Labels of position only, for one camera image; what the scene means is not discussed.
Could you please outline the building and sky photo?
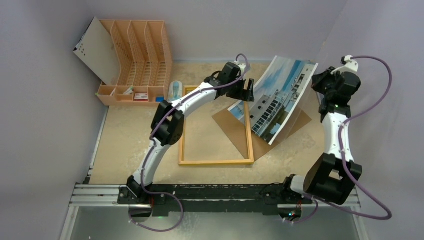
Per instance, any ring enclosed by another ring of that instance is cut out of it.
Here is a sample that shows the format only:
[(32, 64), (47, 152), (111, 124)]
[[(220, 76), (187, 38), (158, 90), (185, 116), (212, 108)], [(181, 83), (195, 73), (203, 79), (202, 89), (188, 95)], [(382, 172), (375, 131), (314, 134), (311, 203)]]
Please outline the building and sky photo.
[(307, 86), (317, 70), (318, 63), (275, 56), (253, 87), (254, 101), (239, 101), (227, 110), (241, 123), (250, 121), (251, 131), (269, 145), (288, 125)]

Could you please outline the clear frame glass pane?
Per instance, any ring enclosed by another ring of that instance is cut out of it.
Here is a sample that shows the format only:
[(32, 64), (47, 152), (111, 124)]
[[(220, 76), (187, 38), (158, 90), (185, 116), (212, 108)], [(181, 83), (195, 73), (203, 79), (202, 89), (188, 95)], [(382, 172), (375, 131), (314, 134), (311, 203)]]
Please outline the clear frame glass pane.
[(296, 106), (292, 108), (292, 111), (284, 118), (284, 125), (274, 135), (273, 146), (281, 144), (311, 121), (311, 118), (305, 112), (305, 108), (308, 108), (309, 105), (309, 98), (310, 94), (305, 93), (296, 103)]

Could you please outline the brown frame backing board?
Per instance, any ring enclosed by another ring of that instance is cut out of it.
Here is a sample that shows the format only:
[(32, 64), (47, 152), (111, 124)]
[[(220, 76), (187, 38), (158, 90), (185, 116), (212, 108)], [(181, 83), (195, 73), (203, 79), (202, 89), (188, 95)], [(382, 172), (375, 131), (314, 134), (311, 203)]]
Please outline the brown frame backing board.
[[(217, 125), (229, 138), (232, 144), (237, 148), (241, 155), (246, 158), (248, 156), (246, 128), (243, 123), (237, 120), (227, 109), (212, 116)], [(253, 156), (257, 161), (278, 145), (269, 145), (265, 140), (252, 134)]]

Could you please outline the yellow wooden picture frame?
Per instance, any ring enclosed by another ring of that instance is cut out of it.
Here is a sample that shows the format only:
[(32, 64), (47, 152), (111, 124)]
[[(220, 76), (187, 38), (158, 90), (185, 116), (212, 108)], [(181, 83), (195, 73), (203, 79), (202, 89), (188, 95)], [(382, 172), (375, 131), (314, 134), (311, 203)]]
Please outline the yellow wooden picture frame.
[(227, 167), (252, 165), (254, 160), (250, 124), (245, 126), (247, 157), (243, 157), (213, 119), (213, 115), (236, 101), (220, 97), (195, 110), (185, 120), (179, 141), (178, 165), (181, 167)]

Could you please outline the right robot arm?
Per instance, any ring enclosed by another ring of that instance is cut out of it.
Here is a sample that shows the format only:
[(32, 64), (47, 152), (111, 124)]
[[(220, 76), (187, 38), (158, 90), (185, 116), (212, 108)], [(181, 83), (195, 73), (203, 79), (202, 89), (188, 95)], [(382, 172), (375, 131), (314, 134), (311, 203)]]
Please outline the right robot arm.
[(309, 195), (343, 205), (361, 177), (363, 168), (350, 151), (347, 123), (352, 116), (349, 101), (361, 86), (357, 71), (357, 64), (331, 66), (311, 78), (311, 88), (323, 95), (318, 112), (324, 128), (324, 152), (306, 176), (287, 177), (290, 183), (280, 191), (284, 202), (292, 204), (300, 195)]

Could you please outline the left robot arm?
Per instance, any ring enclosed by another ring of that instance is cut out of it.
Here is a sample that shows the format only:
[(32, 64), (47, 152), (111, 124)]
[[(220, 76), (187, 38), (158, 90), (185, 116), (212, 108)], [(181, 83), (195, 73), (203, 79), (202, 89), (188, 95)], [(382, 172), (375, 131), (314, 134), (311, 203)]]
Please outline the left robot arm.
[(225, 96), (239, 101), (254, 101), (254, 80), (244, 78), (250, 70), (248, 62), (227, 62), (222, 70), (207, 76), (187, 95), (169, 102), (163, 100), (151, 123), (149, 147), (139, 168), (120, 189), (120, 196), (128, 197), (138, 205), (149, 199), (148, 187), (169, 148), (182, 137), (186, 118), (205, 104)]

